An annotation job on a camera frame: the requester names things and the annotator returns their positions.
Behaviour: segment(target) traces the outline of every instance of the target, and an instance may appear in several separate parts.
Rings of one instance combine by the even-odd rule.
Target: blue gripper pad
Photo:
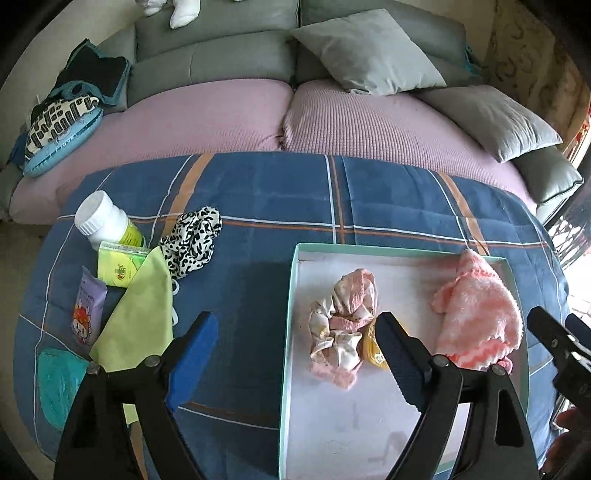
[[[168,394],[165,403],[170,411],[175,411],[191,399],[217,342],[219,335],[217,318],[208,313],[201,320],[201,327],[193,334],[184,355],[168,376]]]
[[[404,400],[421,413],[426,406],[425,372],[431,357],[420,340],[409,337],[390,312],[375,323],[375,339],[396,379]]]

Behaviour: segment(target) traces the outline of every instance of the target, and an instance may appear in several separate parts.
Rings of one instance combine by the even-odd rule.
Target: metal screw
[[[100,365],[96,362],[90,362],[86,367],[86,373],[89,375],[97,375],[100,370]]]
[[[505,375],[507,373],[507,370],[505,370],[503,367],[501,367],[499,364],[494,364],[492,367],[492,372],[495,375],[498,375],[499,377],[502,377],[503,375]]]
[[[146,367],[156,367],[160,363],[160,357],[158,355],[150,355],[144,360]]]
[[[449,366],[449,358],[444,355],[435,355],[433,357],[433,363],[438,367],[447,367]]]

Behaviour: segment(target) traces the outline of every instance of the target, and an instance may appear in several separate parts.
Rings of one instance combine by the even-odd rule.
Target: white plastic bottle
[[[115,206],[103,190],[88,195],[80,204],[74,224],[88,237],[92,248],[98,251],[101,242],[145,247],[145,238],[129,220],[127,214]]]

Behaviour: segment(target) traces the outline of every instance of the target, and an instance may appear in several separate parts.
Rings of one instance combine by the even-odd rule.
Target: black and white pillow
[[[73,100],[60,98],[48,105],[31,125],[25,159],[31,160],[35,153],[63,136],[82,115],[97,108],[99,101],[84,95]]]

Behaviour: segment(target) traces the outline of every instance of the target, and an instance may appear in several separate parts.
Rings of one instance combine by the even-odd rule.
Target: yellow package
[[[376,367],[380,367],[386,370],[390,370],[388,363],[386,362],[386,358],[380,349],[377,340],[375,339],[375,322],[376,319],[373,319],[371,323],[367,326],[366,330],[363,333],[363,352],[362,357],[364,360],[374,364]]]
[[[149,253],[148,248],[101,242],[98,277],[111,287],[127,288]]]

